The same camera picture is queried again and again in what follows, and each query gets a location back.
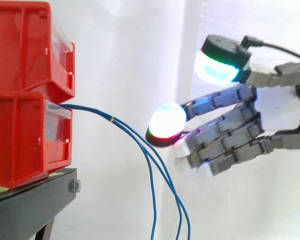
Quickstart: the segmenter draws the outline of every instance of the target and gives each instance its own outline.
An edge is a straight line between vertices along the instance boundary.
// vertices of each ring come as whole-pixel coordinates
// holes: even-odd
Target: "red storage drawer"
[[[75,96],[75,45],[46,2],[0,1],[0,91],[35,91],[59,104]]]
[[[14,189],[71,164],[72,112],[39,92],[0,92],[0,187]]]

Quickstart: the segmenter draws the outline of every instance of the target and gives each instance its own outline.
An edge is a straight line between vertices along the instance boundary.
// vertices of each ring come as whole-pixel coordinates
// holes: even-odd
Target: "black metal table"
[[[0,240],[49,240],[55,216],[76,198],[77,170],[65,168],[46,180],[0,193]]]

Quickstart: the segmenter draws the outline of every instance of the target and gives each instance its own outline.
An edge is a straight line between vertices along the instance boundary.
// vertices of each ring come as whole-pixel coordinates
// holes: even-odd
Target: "white backdrop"
[[[152,113],[219,90],[193,74],[207,34],[245,34],[300,52],[300,0],[50,0],[76,44],[76,98],[143,134]],[[256,49],[253,61],[290,58]],[[224,112],[194,121],[204,123]],[[82,180],[76,200],[55,219],[51,240],[149,239],[152,200],[146,161],[136,144],[91,113],[74,112],[73,164]],[[232,167],[213,178],[177,173],[160,151],[192,223],[192,240],[300,240],[300,151]],[[178,212],[155,172],[157,240],[172,240]],[[186,239],[186,223],[180,239]]]

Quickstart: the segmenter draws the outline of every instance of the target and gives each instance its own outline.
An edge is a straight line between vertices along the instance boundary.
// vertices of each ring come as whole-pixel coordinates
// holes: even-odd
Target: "blue wire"
[[[119,122],[120,124],[122,124],[122,125],[124,125],[126,128],[128,128],[131,132],[133,132],[135,135],[137,135],[137,137],[139,138],[139,139],[141,139],[153,152],[154,152],[154,154],[157,156],[157,158],[159,159],[159,161],[160,161],[160,163],[161,163],[161,165],[163,166],[163,169],[164,169],[164,171],[165,171],[165,173],[166,173],[166,176],[168,177],[168,180],[169,180],[169,182],[170,182],[170,184],[171,184],[171,187],[174,189],[174,190],[176,190],[175,189],[175,186],[174,186],[174,183],[173,183],[173,181],[172,181],[172,179],[171,179],[171,177],[170,177],[170,174],[169,174],[169,171],[168,171],[168,169],[167,169],[167,167],[166,167],[166,164],[164,163],[164,161],[162,160],[162,158],[161,158],[161,156],[159,155],[159,153],[154,149],[154,147],[153,146],[151,146],[151,144],[149,144],[142,136],[140,136],[140,134],[139,133],[137,133],[134,129],[132,129],[128,124],[126,124],[125,122],[123,122],[123,121],[121,121],[120,119],[118,119],[118,118],[114,118],[114,120],[116,120],[117,122]],[[150,158],[152,159],[152,161],[155,161],[154,159],[153,159],[153,157],[152,157],[152,155],[146,150],[146,152],[148,153],[148,155],[150,156]],[[175,240],[178,240],[179,239],[179,235],[180,235],[180,231],[181,231],[181,226],[182,226],[182,212],[181,212],[181,208],[180,208],[180,204],[179,204],[179,202],[178,202],[178,200],[177,200],[177,198],[175,198],[175,201],[176,201],[176,205],[177,205],[177,207],[178,207],[178,211],[179,211],[179,226],[178,226],[178,232],[177,232],[177,234],[176,234],[176,237],[175,237]],[[185,217],[186,217],[186,221],[187,221],[187,225],[188,225],[188,231],[190,231],[190,221],[189,221],[189,217],[188,217],[188,213],[187,213],[187,211],[185,211],[184,212],[184,215],[185,215]]]
[[[73,104],[61,104],[61,107],[65,108],[65,109],[75,109],[75,110],[83,110],[83,111],[88,111],[88,112],[92,112],[95,113],[97,115],[100,115],[101,117],[105,118],[108,121],[111,121],[111,119],[113,118],[111,115],[102,112],[100,110],[97,110],[95,108],[90,108],[90,107],[85,107],[85,106],[79,106],[79,105],[73,105]],[[182,212],[180,209],[180,206],[184,212],[185,218],[186,218],[186,222],[187,222],[187,226],[188,226],[188,234],[187,234],[187,239],[190,240],[190,236],[191,236],[191,226],[190,226],[190,220],[189,220],[189,216],[188,213],[186,211],[185,206],[183,205],[182,201],[180,200],[178,194],[176,193],[176,189],[173,185],[173,181],[170,177],[170,174],[168,172],[168,169],[164,163],[164,161],[162,160],[162,158],[160,157],[160,155],[158,154],[158,152],[143,138],[141,137],[135,130],[133,130],[129,125],[127,125],[126,123],[124,123],[123,121],[121,121],[120,119],[114,117],[113,121],[112,121],[118,128],[120,128],[121,130],[123,130],[124,132],[126,132],[130,137],[132,137],[134,139],[134,141],[139,145],[139,147],[141,148],[143,154],[145,155],[145,158],[147,159],[147,162],[149,161],[148,156],[151,158],[151,160],[154,162],[154,164],[156,165],[156,167],[159,169],[161,175],[163,176],[164,180],[166,181],[167,185],[169,186],[169,188],[171,189],[172,193],[175,196],[176,199],[176,203],[177,203],[177,207],[178,207],[178,211],[179,211],[179,216],[180,216],[180,220],[179,220],[179,226],[178,226],[178,232],[177,232],[177,236],[176,236],[176,240],[178,240],[179,235],[180,235],[180,231],[181,231],[181,225],[182,225]],[[158,159],[160,160],[164,171],[168,177],[166,177],[166,175],[164,174],[164,172],[162,171],[160,165],[158,164],[158,162],[154,159],[154,157],[149,153],[149,151],[135,138],[135,136],[133,136],[133,134],[131,134],[126,128],[128,128],[131,132],[133,132],[135,135],[138,136],[138,138],[140,138],[154,153],[155,155],[158,157]],[[151,165],[150,162],[148,162],[148,166],[149,166],[149,171],[150,171],[150,181],[152,179],[152,169],[151,169]],[[153,179],[152,179],[152,183],[151,183],[151,190],[153,190]],[[152,226],[152,233],[151,233],[151,237],[153,237],[153,233],[154,233],[154,229],[155,229],[155,220],[157,218],[157,213],[155,210],[155,197],[153,198],[153,196],[155,195],[154,190],[152,191],[152,200],[154,199],[153,202],[153,211],[154,211],[154,215],[155,218],[153,220],[153,226]]]

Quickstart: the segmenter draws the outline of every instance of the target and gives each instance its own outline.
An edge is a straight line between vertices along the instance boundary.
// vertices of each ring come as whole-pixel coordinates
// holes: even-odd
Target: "led light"
[[[238,68],[213,60],[202,51],[196,57],[194,70],[205,82],[220,87],[229,85],[239,72]]]
[[[167,139],[182,133],[186,121],[185,110],[179,104],[169,103],[153,114],[148,129],[154,137]]]

